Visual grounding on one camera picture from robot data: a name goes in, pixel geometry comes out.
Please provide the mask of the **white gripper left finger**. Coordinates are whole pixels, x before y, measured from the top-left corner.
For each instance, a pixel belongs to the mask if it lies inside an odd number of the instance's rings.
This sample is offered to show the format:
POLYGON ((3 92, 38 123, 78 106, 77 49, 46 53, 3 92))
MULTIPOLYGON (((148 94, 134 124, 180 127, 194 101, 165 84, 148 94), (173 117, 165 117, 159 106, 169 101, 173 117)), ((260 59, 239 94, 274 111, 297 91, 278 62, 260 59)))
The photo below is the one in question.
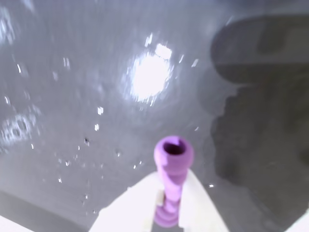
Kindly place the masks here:
POLYGON ((91 232, 150 232, 155 211, 164 201, 158 172, 152 172, 102 208, 91 232))

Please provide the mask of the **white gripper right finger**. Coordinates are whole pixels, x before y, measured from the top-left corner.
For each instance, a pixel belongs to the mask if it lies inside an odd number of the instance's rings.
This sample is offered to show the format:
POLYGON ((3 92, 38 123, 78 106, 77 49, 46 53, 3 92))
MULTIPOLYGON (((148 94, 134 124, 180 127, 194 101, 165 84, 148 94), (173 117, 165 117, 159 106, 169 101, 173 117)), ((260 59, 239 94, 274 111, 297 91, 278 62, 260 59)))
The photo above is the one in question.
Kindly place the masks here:
POLYGON ((184 232, 229 232, 209 194, 191 170, 183 184, 178 226, 184 232))

